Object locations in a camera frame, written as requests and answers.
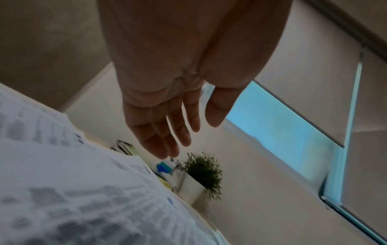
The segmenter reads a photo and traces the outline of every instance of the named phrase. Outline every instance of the hand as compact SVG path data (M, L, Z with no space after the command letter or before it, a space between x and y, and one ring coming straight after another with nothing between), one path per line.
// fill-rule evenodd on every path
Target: hand
M217 127L274 51L291 0L99 0L103 33L123 94L125 119L141 145L160 159L191 144L182 105L200 130L206 106Z

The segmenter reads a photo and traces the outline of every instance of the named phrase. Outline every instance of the skin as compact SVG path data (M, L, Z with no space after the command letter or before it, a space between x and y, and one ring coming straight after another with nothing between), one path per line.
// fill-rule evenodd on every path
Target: skin
M215 85L207 122L218 127L263 69L291 0L99 0L102 30L128 127L160 159L177 157L200 130L204 81Z

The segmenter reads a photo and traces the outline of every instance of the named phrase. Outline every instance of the finger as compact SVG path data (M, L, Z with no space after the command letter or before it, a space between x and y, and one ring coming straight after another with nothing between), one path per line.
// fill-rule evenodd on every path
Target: finger
M152 125L158 135L166 142L170 157L179 155L179 146L169 129L166 116L168 114L168 103L157 105L152 110Z
M208 124L212 127L218 127L233 107L243 89L215 87L206 105Z
M181 110L183 96L175 97L168 103L169 113L168 119L180 143L187 147L191 144L191 135L189 134L183 111Z
M151 124L152 109L134 107L124 101L125 121L140 144L154 156L165 159L169 148Z
M186 92L183 95L183 104L185 113L187 114L187 120L194 132L199 132L200 130L199 100L201 94L202 88Z

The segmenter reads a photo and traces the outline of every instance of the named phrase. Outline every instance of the flower pot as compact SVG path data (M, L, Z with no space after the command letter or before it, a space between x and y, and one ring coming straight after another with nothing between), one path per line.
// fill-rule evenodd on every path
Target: flower pot
M186 174L179 190L179 196L192 206L205 189L198 181Z

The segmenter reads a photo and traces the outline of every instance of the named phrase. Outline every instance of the stack of paper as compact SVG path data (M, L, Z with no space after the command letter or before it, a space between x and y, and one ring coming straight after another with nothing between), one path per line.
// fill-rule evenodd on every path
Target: stack of paper
M0 244L218 244L139 156L0 87Z

